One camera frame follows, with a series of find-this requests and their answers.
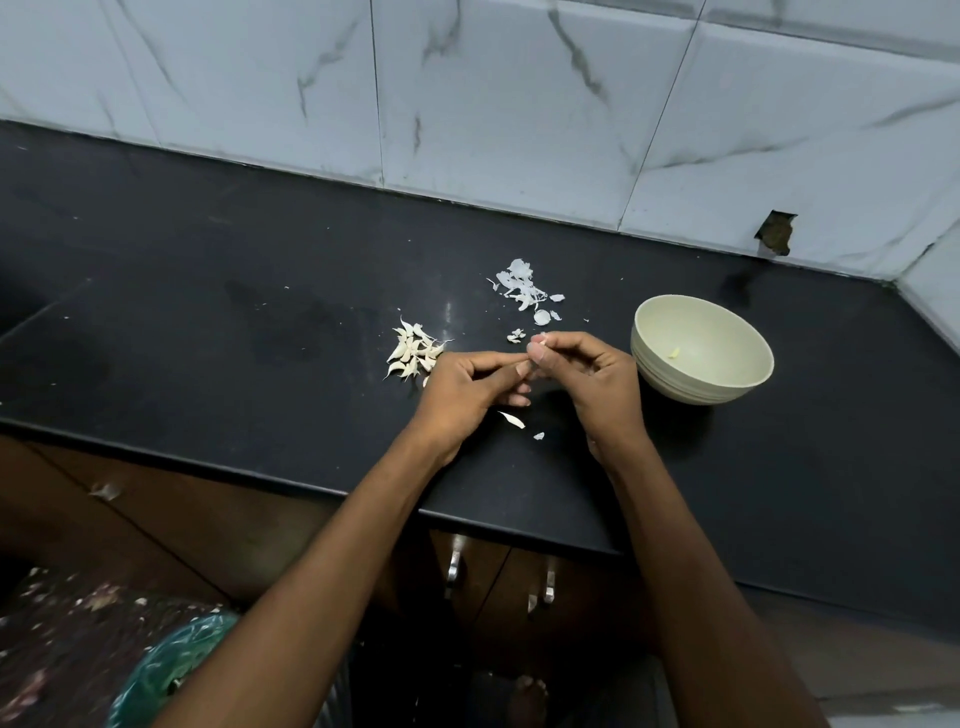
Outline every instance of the pile of garlic peels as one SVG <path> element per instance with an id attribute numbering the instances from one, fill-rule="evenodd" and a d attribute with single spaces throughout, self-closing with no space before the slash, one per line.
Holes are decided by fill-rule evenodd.
<path id="1" fill-rule="evenodd" d="M 496 274 L 496 279 L 500 282 L 493 283 L 493 290 L 499 291 L 500 285 L 502 284 L 507 290 L 501 293 L 501 296 L 504 296 L 508 299 L 513 299 L 520 303 L 519 311 L 525 311 L 530 306 L 533 306 L 537 311 L 534 314 L 534 323 L 538 326 L 546 326 L 550 323 L 550 320 L 560 321 L 561 318 L 556 311 L 546 311 L 540 310 L 540 304 L 550 299 L 550 301 L 560 302 L 565 296 L 562 293 L 555 293 L 552 296 L 547 296 L 544 291 L 541 291 L 533 282 L 534 271 L 530 267 L 530 264 L 525 262 L 522 258 L 515 259 L 510 267 L 505 271 L 500 271 Z"/>
<path id="2" fill-rule="evenodd" d="M 426 380 L 430 378 L 430 372 L 437 363 L 437 357 L 444 352 L 444 345 L 447 342 L 437 341 L 433 336 L 424 333 L 420 324 L 410 326 L 400 319 L 400 325 L 403 328 L 394 329 L 399 336 L 396 349 L 387 358 L 388 362 L 393 362 L 387 368 L 387 376 L 393 372 L 400 372 L 400 376 L 406 379 L 408 376 L 420 374 L 420 368 L 423 368 L 424 373 L 427 374 L 423 379 L 425 387 Z"/>

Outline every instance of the forearm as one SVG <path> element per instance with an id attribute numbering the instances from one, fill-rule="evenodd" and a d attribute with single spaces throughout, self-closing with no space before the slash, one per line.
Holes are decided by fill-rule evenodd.
<path id="1" fill-rule="evenodd" d="M 681 724 L 826 725 L 652 443 L 644 437 L 614 452 L 609 472 L 647 582 Z"/>
<path id="2" fill-rule="evenodd" d="M 155 728 L 306 728 L 400 530 L 439 468 L 402 433 L 298 562 L 186 682 Z"/>

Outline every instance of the left hand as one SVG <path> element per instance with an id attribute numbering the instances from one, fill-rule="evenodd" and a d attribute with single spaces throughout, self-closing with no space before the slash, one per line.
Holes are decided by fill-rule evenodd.
<path id="1" fill-rule="evenodd" d="M 408 429 L 439 450 L 447 465 L 494 403 L 525 407 L 534 365 L 525 353 L 446 352 L 437 359 Z"/>

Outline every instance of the bowl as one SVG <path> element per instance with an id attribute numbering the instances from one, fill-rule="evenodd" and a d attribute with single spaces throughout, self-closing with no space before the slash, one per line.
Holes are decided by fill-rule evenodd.
<path id="1" fill-rule="evenodd" d="M 630 349 L 650 386 L 687 404 L 735 400 L 774 371 L 774 353 L 759 331 L 723 306 L 692 296 L 641 303 Z"/>

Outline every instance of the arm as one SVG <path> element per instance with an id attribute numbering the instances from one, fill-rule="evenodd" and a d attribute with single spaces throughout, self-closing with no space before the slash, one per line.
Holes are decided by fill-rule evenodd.
<path id="1" fill-rule="evenodd" d="M 650 594 L 680 723 L 826 726 L 647 436 L 633 358 L 584 333 L 539 334 L 527 351 L 570 393 L 590 451 L 610 476 Z"/>
<path id="2" fill-rule="evenodd" d="M 526 354 L 443 354 L 410 424 L 154 728 L 311 725 L 423 488 L 491 404 L 530 403 L 522 383 L 530 369 Z"/>

